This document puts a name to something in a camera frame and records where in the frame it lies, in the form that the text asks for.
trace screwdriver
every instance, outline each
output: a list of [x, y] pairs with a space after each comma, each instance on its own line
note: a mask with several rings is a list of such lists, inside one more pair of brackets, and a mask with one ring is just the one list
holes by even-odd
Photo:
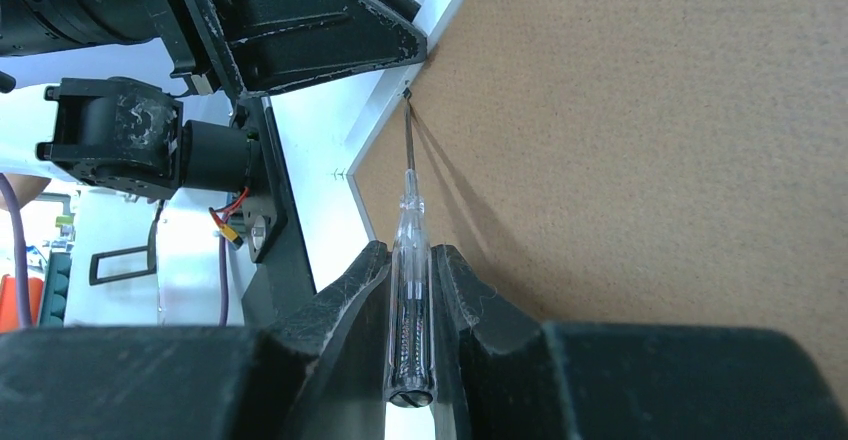
[[432, 260], [424, 222], [424, 199], [412, 148], [412, 105], [406, 98], [406, 160], [400, 220], [392, 248], [389, 308], [389, 401], [400, 407], [425, 407], [435, 396], [433, 379]]

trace black metal bracket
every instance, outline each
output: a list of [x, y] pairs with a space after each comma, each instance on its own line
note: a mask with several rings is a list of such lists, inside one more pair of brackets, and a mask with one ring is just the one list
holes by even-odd
[[[256, 274], [242, 297], [245, 323], [267, 326], [307, 304], [315, 296], [315, 281], [269, 100], [239, 101], [232, 126], [258, 135], [262, 151], [238, 221], [244, 224], [245, 243], [257, 263]], [[254, 232], [257, 227], [263, 230], [261, 241], [254, 235], [259, 233]]]
[[[111, 275], [108, 277], [98, 277], [100, 270], [100, 261], [106, 258], [123, 257], [125, 255], [134, 255], [136, 253], [147, 253], [147, 268], [135, 272], [121, 273], [119, 275]], [[147, 245], [135, 248], [125, 248], [123, 250], [113, 250], [111, 252], [95, 253], [91, 256], [91, 267], [88, 271], [88, 284], [93, 286], [103, 285], [105, 283], [119, 282], [121, 280], [129, 280], [131, 278], [144, 277], [156, 273], [156, 250], [155, 247], [151, 251]]]
[[[153, 215], [153, 221], [150, 223], [150, 230], [147, 233], [147, 245], [142, 247], [125, 248], [122, 250], [113, 250], [111, 252], [95, 253], [91, 256], [91, 266], [88, 269], [88, 284], [91, 286], [103, 285], [106, 283], [119, 282], [121, 280], [129, 280], [131, 278], [144, 277], [155, 274], [159, 269], [159, 263], [156, 259], [156, 232], [159, 229], [159, 218], [162, 216], [162, 210], [165, 208], [165, 202], [160, 200], [156, 205], [156, 213]], [[147, 268], [135, 272], [121, 273], [108, 277], [99, 277], [100, 261], [106, 258], [123, 257], [126, 255], [134, 255], [137, 253], [147, 254]]]

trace cork board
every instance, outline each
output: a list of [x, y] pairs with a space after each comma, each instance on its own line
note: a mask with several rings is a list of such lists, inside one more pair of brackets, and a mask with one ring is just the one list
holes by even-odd
[[[467, 0], [414, 83], [435, 243], [540, 318], [779, 329], [848, 404], [848, 0]], [[391, 243], [395, 112], [356, 174]]]

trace purple cable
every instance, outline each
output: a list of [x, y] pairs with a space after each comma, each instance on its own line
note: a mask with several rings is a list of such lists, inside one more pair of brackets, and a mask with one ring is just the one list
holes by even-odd
[[21, 328], [32, 326], [32, 316], [29, 312], [29, 274], [26, 263], [26, 239], [24, 238], [24, 221], [21, 219], [21, 205], [15, 190], [6, 175], [0, 173], [0, 193], [6, 200], [6, 209], [12, 217], [12, 233], [15, 242], [15, 293], [18, 306], [18, 325]]
[[221, 277], [221, 315], [218, 317], [218, 326], [226, 327], [230, 314], [230, 289], [227, 286], [227, 239], [223, 235], [218, 239], [218, 275]]

